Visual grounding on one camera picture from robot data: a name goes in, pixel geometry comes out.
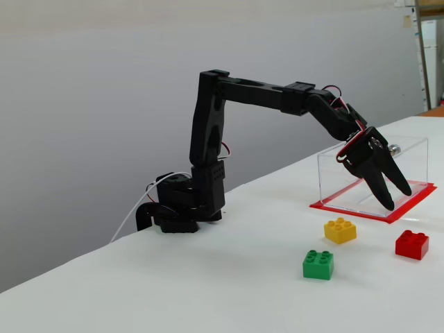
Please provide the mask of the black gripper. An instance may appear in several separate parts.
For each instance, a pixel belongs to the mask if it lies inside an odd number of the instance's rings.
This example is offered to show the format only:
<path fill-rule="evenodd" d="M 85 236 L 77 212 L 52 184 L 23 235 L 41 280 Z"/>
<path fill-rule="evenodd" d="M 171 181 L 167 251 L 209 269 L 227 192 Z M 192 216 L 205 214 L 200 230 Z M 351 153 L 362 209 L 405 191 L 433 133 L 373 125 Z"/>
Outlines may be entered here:
<path fill-rule="evenodd" d="M 379 167 L 368 158 L 373 149 L 381 149 Z M 394 202 L 388 191 L 382 173 L 406 196 L 412 190 L 401 170 L 395 163 L 385 137 L 374 127 L 358 133 L 341 149 L 341 163 L 355 177 L 363 179 L 376 199 L 387 209 L 394 210 Z"/>

